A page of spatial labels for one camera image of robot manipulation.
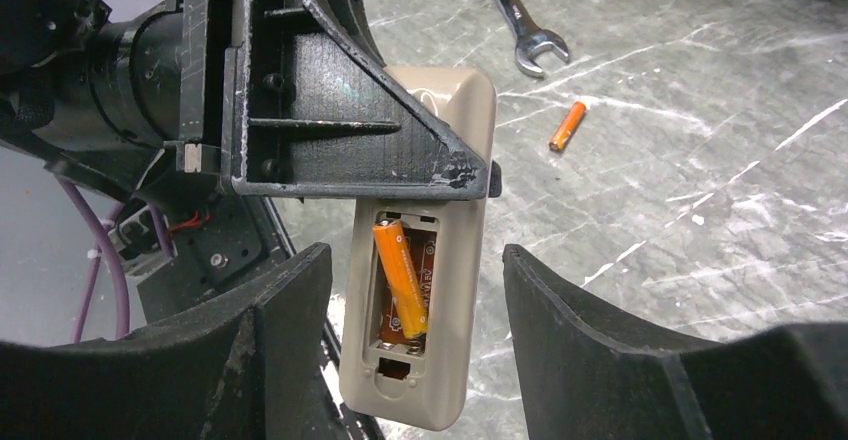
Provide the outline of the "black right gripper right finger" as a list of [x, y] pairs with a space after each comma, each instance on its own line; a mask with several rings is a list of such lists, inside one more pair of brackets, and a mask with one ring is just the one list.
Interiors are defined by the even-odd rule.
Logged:
[[503, 277], [533, 439], [843, 439], [847, 326], [779, 325], [727, 343], [630, 314], [524, 247]]

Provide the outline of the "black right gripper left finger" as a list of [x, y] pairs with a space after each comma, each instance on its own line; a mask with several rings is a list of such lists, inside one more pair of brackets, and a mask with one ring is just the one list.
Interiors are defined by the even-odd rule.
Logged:
[[5, 439], [300, 439], [324, 429], [324, 243], [126, 337], [1, 347]]

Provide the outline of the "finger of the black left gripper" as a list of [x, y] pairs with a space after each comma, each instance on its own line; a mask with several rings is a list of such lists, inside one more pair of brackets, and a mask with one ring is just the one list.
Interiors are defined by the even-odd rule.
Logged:
[[502, 169], [496, 161], [491, 162], [489, 174], [488, 198], [498, 198], [502, 193]]

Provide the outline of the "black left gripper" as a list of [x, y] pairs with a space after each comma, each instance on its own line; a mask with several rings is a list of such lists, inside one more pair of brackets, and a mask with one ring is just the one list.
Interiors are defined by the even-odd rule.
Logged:
[[387, 71], [363, 0], [184, 0], [176, 134], [238, 195], [476, 200], [481, 148]]

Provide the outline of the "orange AAA battery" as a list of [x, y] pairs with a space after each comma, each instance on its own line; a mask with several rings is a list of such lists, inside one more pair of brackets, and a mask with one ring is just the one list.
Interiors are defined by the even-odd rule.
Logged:
[[582, 101], [575, 101], [573, 103], [548, 142], [548, 148], [550, 151], [559, 153], [565, 150], [573, 134], [578, 129], [580, 122], [584, 118], [587, 109], [587, 105]]
[[401, 331], [408, 340], [418, 339], [428, 332], [428, 307], [403, 224], [396, 219], [381, 220], [372, 232]]

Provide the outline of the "white remote control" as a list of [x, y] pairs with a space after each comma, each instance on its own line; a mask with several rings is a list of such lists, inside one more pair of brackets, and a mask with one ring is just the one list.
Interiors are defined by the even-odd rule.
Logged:
[[[362, 199], [355, 208], [339, 389], [351, 410], [432, 431], [466, 398], [484, 200]], [[427, 329], [409, 338], [374, 237], [401, 226]]]

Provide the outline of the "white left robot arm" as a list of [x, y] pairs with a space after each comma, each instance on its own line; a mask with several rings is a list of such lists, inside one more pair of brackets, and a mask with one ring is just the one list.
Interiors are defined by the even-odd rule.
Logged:
[[494, 92], [389, 67], [363, 0], [1, 0], [1, 143], [115, 199], [495, 198]]

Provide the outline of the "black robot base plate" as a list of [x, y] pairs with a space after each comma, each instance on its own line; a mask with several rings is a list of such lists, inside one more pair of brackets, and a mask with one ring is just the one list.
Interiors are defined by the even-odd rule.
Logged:
[[[175, 219], [168, 237], [172, 256], [139, 286], [146, 326], [229, 292], [300, 253], [272, 202], [259, 197], [222, 198], [191, 219]], [[327, 309], [319, 359], [316, 390], [325, 402], [324, 429], [300, 439], [381, 438], [373, 417], [332, 397], [323, 371], [339, 363], [340, 345]]]

